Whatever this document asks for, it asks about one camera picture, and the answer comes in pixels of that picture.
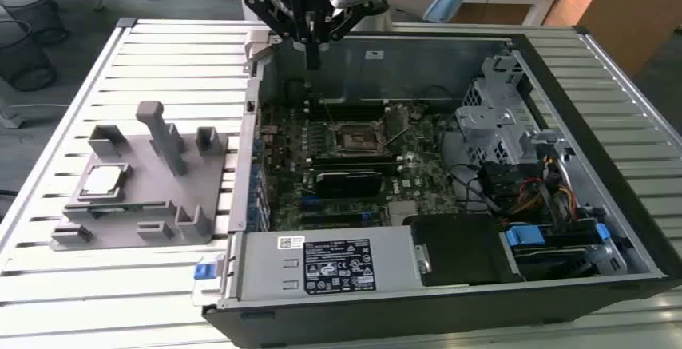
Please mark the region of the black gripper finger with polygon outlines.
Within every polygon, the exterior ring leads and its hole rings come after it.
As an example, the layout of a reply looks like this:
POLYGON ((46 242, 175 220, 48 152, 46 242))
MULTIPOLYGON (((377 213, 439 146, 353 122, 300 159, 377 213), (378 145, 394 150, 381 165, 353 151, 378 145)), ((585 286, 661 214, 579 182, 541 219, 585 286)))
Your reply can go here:
POLYGON ((342 9, 335 14, 335 7, 322 2, 315 9, 315 69, 320 68, 322 46, 342 40, 365 18, 378 16, 389 10, 382 2, 365 2, 342 9))
POLYGON ((283 40, 298 42, 303 46, 307 70, 316 69, 316 43, 310 31, 304 0, 284 0, 288 11, 276 7, 274 0, 246 0, 244 3, 270 29, 283 40))

